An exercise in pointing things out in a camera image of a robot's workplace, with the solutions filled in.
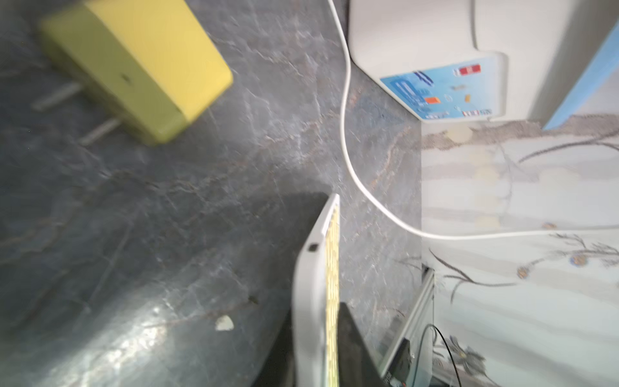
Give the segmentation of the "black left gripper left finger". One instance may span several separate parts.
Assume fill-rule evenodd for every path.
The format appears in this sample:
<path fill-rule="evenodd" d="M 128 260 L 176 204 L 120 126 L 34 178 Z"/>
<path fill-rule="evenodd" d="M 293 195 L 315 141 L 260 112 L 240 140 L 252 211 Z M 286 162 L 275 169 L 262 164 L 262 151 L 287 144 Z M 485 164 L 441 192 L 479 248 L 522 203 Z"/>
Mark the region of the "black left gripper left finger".
<path fill-rule="evenodd" d="M 289 310 L 280 327 L 264 365 L 252 387 L 294 387 L 295 359 L 292 311 Z"/>

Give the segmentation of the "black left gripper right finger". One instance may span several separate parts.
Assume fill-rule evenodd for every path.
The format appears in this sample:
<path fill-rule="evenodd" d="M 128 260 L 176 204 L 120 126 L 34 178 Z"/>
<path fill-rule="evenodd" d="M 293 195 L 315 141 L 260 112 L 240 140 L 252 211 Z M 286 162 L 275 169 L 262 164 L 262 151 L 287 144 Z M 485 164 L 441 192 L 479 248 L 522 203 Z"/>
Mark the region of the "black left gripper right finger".
<path fill-rule="evenodd" d="M 340 386 L 385 386 L 346 303 L 339 304 L 337 343 Z"/>

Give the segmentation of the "yellow USB charger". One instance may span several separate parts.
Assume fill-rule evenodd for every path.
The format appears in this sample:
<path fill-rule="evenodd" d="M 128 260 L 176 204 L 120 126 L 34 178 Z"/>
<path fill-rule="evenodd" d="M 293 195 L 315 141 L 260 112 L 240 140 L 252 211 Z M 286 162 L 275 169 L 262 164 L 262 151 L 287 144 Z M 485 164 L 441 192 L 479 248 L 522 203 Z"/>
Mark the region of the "yellow USB charger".
<path fill-rule="evenodd" d="M 84 146 L 120 125 L 146 145 L 167 144 L 233 83 L 184 1 L 80 1 L 41 21 L 40 43 L 73 80 L 33 108 L 85 92 L 112 115 Z"/>

